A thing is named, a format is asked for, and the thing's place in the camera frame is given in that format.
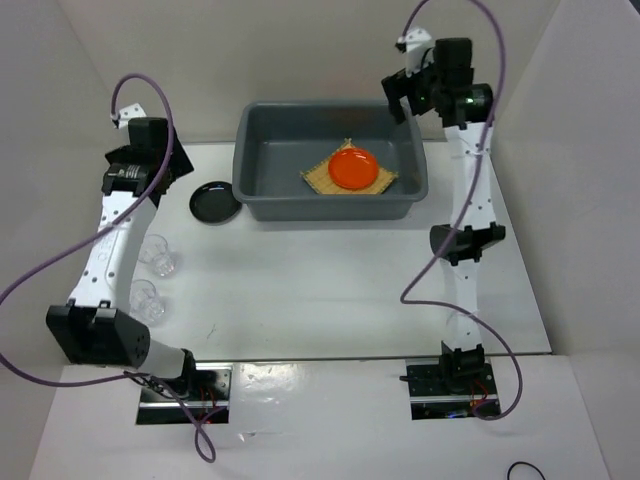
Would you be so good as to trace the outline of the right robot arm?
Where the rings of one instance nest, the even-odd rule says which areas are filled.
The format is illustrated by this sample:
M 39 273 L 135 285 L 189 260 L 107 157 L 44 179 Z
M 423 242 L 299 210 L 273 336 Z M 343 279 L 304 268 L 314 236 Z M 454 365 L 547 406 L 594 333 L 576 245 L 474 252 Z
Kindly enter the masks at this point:
M 450 309 L 441 342 L 438 381 L 450 393 L 474 384 L 483 373 L 485 352 L 478 324 L 478 271 L 486 249 L 504 240 L 506 229 L 494 211 L 489 147 L 494 94 L 474 80 L 472 42 L 435 40 L 416 27 L 402 35 L 397 49 L 405 66 L 383 79 L 389 110 L 398 123 L 435 111 L 441 120 L 453 174 L 450 220 L 429 233 L 434 256 L 442 261 Z

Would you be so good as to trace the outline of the woven bamboo mat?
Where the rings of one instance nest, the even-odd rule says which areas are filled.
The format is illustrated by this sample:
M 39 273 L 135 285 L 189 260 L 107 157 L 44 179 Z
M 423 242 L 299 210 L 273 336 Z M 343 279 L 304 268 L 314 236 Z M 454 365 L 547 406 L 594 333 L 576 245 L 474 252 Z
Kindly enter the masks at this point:
M 379 165 L 379 175 L 370 187 L 362 190 L 347 190 L 338 187 L 329 177 L 328 162 L 334 153 L 350 147 L 361 148 L 356 146 L 351 138 L 346 138 L 342 145 L 331 155 L 311 169 L 301 173 L 303 180 L 315 193 L 319 195 L 380 195 L 383 194 L 399 178 L 398 173 L 384 168 L 375 157 Z

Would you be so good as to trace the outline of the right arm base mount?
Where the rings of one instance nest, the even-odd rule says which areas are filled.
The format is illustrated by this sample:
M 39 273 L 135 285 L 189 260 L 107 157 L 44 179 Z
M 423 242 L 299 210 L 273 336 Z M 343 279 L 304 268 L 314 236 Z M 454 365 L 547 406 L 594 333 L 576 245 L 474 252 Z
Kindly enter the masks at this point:
M 399 377 L 408 387 L 413 420 L 459 419 L 501 413 L 493 369 L 486 363 L 478 374 L 446 380 L 435 358 L 406 361 L 406 372 Z

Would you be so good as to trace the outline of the orange plate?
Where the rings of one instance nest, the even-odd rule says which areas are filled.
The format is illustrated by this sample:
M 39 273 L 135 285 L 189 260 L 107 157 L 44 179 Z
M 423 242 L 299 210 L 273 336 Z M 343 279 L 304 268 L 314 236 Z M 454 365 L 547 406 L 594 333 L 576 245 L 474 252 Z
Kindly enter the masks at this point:
M 338 187 L 362 190 L 370 187 L 379 175 L 379 165 L 367 150 L 350 147 L 334 153 L 328 162 L 330 179 Z

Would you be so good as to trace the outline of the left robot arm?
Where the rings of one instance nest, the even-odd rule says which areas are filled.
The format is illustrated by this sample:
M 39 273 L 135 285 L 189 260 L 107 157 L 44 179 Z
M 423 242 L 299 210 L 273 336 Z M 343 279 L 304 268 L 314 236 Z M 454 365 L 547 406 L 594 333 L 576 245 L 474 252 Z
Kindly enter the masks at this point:
M 127 131 L 128 144 L 106 155 L 99 226 L 109 231 L 93 243 L 66 304 L 49 308 L 46 325 L 71 363 L 148 373 L 184 400 L 199 387 L 193 354 L 152 339 L 132 314 L 130 290 L 162 195 L 193 166 L 166 119 L 133 118 Z

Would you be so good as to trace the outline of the black plate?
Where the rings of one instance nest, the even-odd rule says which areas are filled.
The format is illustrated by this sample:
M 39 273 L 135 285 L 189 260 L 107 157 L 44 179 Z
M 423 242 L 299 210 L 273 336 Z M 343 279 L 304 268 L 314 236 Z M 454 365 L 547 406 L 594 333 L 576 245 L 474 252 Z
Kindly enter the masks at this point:
M 207 225 L 220 225 L 232 220 L 242 203 L 234 196 L 232 185 L 226 181 L 212 181 L 198 187 L 189 199 L 194 218 Z

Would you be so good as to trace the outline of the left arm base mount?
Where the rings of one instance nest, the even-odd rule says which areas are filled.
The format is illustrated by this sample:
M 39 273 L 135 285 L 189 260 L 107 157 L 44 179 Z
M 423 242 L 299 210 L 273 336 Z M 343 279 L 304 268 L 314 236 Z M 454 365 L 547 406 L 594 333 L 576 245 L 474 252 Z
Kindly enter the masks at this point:
M 198 362 L 198 383 L 182 396 L 186 408 L 199 422 L 227 424 L 233 364 Z M 186 425 L 189 418 L 168 391 L 154 381 L 139 381 L 141 387 L 135 423 L 141 426 Z

